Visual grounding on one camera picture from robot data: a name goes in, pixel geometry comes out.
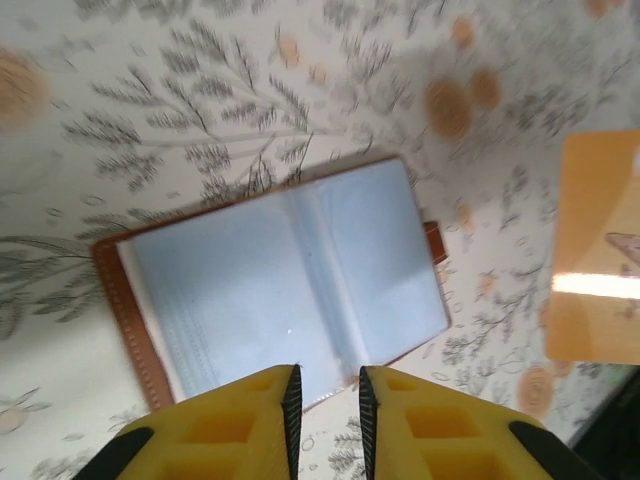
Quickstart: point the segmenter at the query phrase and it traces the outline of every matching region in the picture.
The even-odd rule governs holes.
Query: floral tablecloth
[[[452,327],[397,368],[568,439],[626,369],[544,356],[564,138],[640,125],[630,0],[0,4],[0,479],[70,478],[144,400],[95,240],[400,153]],[[301,478],[362,478],[356,393]]]

